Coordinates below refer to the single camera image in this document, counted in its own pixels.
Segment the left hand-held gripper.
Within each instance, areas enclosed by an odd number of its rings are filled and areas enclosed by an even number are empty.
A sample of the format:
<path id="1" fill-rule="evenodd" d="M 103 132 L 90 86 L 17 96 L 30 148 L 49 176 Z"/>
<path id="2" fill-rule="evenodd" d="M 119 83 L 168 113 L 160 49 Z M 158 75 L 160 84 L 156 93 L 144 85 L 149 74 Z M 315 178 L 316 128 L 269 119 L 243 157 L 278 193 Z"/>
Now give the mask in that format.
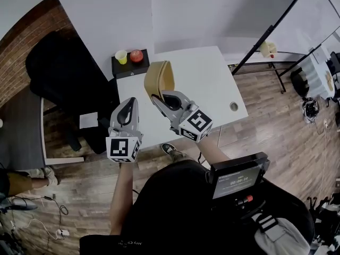
<path id="1" fill-rule="evenodd" d="M 110 126 L 106 137 L 107 158 L 115 163 L 134 163 L 143 137 L 138 130 L 139 109 L 135 97 L 126 99 L 115 108 Z"/>

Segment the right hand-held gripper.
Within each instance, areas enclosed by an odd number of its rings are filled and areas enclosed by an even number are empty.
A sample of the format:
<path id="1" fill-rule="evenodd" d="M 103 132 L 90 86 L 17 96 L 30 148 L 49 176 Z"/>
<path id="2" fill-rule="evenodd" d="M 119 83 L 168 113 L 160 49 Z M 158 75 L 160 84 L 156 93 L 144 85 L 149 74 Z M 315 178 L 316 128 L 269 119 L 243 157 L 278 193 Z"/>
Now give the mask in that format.
<path id="1" fill-rule="evenodd" d="M 163 90 L 162 94 L 163 99 L 152 95 L 151 101 L 164 117 L 172 121 L 171 130 L 194 142 L 200 142 L 211 130 L 213 120 L 193 101 L 189 102 L 182 92 Z M 185 105 L 187 107 L 179 114 L 181 107 Z"/>

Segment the tan shallow bowl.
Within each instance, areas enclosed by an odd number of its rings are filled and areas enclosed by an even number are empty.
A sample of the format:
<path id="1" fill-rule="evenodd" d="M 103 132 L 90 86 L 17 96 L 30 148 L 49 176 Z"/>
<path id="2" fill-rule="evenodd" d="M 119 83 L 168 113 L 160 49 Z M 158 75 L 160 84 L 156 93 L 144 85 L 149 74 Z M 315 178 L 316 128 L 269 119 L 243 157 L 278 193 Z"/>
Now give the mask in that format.
<path id="1" fill-rule="evenodd" d="M 152 62 L 144 77 L 144 88 L 149 96 L 164 100 L 163 91 L 174 91 L 175 82 L 170 61 Z"/>

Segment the person's right forearm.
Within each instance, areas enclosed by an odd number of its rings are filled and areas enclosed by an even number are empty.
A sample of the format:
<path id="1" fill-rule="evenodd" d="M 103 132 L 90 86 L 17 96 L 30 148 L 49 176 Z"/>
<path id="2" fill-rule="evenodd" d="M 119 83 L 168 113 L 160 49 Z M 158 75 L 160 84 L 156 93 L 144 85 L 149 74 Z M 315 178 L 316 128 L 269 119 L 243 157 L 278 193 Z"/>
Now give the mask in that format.
<path id="1" fill-rule="evenodd" d="M 230 160 L 230 158 L 218 148 L 210 136 L 206 136 L 198 142 L 197 147 L 209 165 Z"/>

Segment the person's left forearm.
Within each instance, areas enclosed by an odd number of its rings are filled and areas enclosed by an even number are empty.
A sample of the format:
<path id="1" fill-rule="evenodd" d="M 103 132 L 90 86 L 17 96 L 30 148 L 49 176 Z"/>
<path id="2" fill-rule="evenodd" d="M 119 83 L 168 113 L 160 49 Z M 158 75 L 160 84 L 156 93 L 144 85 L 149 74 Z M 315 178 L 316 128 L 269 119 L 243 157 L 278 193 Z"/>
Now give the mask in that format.
<path id="1" fill-rule="evenodd" d="M 133 164 L 123 163 L 117 178 L 109 220 L 110 235 L 120 235 L 122 226 L 133 205 Z"/>

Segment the white paper sheet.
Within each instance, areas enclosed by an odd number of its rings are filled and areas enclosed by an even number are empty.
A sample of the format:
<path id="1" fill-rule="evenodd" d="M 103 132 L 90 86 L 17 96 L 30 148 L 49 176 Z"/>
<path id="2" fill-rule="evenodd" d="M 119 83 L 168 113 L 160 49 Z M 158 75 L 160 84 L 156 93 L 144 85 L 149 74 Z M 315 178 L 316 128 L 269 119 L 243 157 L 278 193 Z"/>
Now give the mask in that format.
<path id="1" fill-rule="evenodd" d="M 98 127 L 98 113 L 88 113 L 79 116 L 79 129 Z"/>

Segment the white table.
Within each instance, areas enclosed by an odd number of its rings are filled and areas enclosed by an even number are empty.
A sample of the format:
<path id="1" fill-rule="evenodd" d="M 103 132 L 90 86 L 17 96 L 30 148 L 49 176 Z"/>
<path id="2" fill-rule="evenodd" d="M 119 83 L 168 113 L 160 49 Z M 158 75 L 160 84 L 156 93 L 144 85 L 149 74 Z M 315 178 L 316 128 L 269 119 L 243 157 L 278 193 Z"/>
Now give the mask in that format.
<path id="1" fill-rule="evenodd" d="M 213 127 L 248 116 L 236 82 L 218 47 L 159 53 L 155 55 L 155 60 L 170 61 L 175 90 L 195 101 L 212 118 Z M 135 97 L 138 101 L 142 149 L 178 139 L 178 135 L 169 129 L 169 120 L 151 103 L 144 88 L 144 78 L 144 74 L 138 74 L 117 80 L 120 100 Z M 238 111 L 230 109 L 231 102 L 238 104 Z"/>

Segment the person's shoe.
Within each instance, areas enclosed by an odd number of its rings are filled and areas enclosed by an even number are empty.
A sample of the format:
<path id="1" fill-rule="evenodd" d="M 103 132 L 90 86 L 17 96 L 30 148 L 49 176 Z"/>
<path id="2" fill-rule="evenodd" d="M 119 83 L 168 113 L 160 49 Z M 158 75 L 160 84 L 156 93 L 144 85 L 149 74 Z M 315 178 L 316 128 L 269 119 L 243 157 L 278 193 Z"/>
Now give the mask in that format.
<path id="1" fill-rule="evenodd" d="M 161 149 L 167 155 L 170 155 L 172 151 L 177 151 L 177 149 L 170 143 L 163 143 L 161 145 Z"/>

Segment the black box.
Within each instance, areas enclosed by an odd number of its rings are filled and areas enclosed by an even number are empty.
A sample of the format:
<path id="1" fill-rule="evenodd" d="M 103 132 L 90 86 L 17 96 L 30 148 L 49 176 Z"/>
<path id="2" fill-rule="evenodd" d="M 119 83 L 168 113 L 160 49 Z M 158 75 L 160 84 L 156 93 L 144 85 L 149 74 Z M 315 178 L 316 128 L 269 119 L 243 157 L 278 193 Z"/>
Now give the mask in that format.
<path id="1" fill-rule="evenodd" d="M 130 52 L 127 53 L 127 63 L 125 65 L 121 65 L 115 58 L 115 56 L 111 57 L 112 64 L 112 75 L 115 79 L 121 79 L 125 77 L 130 77 L 133 75 L 146 73 L 150 62 L 147 49 L 142 49 L 143 52 L 143 60 L 140 63 L 132 63 L 130 60 Z"/>

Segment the red apple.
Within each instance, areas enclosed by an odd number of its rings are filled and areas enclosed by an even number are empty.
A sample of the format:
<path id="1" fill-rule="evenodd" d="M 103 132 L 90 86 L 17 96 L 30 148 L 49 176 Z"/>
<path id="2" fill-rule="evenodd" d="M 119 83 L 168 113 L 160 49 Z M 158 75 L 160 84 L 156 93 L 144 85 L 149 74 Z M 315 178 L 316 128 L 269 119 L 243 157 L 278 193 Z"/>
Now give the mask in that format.
<path id="1" fill-rule="evenodd" d="M 135 49 L 130 52 L 130 60 L 132 63 L 140 63 L 143 60 L 143 52 L 139 49 Z"/>

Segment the yellow paper cup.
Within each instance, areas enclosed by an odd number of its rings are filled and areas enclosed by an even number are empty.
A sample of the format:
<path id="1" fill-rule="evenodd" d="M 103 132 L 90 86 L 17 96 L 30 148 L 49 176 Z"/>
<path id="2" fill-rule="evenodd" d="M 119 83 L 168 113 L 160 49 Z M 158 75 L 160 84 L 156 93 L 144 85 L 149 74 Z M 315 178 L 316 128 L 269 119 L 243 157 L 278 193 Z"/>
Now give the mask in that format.
<path id="1" fill-rule="evenodd" d="M 121 65 L 125 65 L 127 63 L 127 55 L 126 50 L 119 50 L 115 53 L 115 58 Z"/>

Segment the black office chair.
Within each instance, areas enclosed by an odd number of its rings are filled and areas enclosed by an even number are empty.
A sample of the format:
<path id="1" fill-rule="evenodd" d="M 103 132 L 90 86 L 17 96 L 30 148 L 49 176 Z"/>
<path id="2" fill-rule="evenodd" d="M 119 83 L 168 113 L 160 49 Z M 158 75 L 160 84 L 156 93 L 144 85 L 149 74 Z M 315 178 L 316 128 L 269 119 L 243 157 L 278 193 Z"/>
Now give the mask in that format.
<path id="1" fill-rule="evenodd" d="M 70 115 L 76 126 L 82 115 L 97 113 L 97 126 L 78 130 L 94 153 L 106 151 L 109 119 L 120 104 L 117 84 L 103 75 L 82 40 L 52 31 L 30 51 L 25 66 L 31 91 Z"/>

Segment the black chest-mounted monitor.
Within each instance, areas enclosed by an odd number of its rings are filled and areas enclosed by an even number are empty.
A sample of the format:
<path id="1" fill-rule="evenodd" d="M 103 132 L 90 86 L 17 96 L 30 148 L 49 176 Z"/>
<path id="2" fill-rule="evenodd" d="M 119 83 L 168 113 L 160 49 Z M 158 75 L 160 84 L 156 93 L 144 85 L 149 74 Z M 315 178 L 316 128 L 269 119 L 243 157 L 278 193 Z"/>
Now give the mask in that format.
<path id="1" fill-rule="evenodd" d="M 269 164 L 264 152 L 212 164 L 209 174 L 212 199 L 228 197 L 259 184 Z"/>

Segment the dark desk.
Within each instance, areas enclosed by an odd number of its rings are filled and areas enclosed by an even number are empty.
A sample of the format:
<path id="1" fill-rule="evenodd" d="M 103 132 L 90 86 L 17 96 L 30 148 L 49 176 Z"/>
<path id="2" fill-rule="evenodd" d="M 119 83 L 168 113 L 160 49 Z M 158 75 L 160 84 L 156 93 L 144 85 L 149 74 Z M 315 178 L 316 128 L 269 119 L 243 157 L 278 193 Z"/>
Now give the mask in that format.
<path id="1" fill-rule="evenodd" d="M 84 161 L 83 157 L 46 156 L 43 107 L 44 100 L 29 87 L 0 107 L 0 163 L 4 167 L 23 171 Z"/>

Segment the cream plastic object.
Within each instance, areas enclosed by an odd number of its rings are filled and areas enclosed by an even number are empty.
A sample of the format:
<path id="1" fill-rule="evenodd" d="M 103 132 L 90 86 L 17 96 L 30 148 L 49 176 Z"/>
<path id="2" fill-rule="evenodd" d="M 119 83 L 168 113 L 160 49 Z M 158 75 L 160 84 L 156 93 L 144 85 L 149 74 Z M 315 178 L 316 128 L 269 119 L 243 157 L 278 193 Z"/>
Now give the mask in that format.
<path id="1" fill-rule="evenodd" d="M 277 54 L 277 48 L 273 42 L 264 41 L 259 50 L 264 58 L 274 58 Z"/>

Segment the black bag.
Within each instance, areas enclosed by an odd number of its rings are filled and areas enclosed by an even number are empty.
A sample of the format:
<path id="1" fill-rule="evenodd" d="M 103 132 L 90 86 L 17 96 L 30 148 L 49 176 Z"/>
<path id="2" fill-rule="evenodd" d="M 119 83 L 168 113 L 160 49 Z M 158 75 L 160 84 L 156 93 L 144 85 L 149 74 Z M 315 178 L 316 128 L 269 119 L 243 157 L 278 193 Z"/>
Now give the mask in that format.
<path id="1" fill-rule="evenodd" d="M 294 90 L 300 97 L 306 97 L 309 91 L 308 81 L 302 78 L 302 68 L 298 68 L 290 74 Z"/>

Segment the grey device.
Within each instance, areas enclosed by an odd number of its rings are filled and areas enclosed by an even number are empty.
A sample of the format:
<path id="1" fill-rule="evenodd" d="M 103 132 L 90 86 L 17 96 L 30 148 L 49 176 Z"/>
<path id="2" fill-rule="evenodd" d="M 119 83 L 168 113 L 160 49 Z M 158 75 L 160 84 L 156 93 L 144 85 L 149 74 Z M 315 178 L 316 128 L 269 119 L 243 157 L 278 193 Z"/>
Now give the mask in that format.
<path id="1" fill-rule="evenodd" d="M 30 199 L 22 197 L 5 198 L 0 202 L 0 212 L 7 213 L 9 210 L 29 211 L 35 210 L 38 206 Z"/>

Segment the white-clothed round table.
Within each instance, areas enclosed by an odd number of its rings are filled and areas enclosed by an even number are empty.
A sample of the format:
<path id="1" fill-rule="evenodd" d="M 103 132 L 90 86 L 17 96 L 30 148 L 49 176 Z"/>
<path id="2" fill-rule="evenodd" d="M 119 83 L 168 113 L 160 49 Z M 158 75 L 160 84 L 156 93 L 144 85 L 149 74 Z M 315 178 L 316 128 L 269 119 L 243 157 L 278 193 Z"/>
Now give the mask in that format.
<path id="1" fill-rule="evenodd" d="M 307 97 L 320 96 L 324 100 L 334 97 L 336 89 L 326 62 L 318 63 L 311 54 L 300 63 L 300 67 L 309 86 Z"/>

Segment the grey bag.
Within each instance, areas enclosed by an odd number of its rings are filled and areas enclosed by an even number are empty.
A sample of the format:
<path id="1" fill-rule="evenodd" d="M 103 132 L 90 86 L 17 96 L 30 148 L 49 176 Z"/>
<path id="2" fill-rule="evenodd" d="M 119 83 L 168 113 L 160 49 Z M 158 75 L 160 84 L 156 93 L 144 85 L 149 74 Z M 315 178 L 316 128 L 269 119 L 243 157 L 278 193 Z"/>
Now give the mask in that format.
<path id="1" fill-rule="evenodd" d="M 258 229 L 254 239 L 266 255 L 309 255 L 310 244 L 287 219 L 257 213 L 252 216 Z"/>

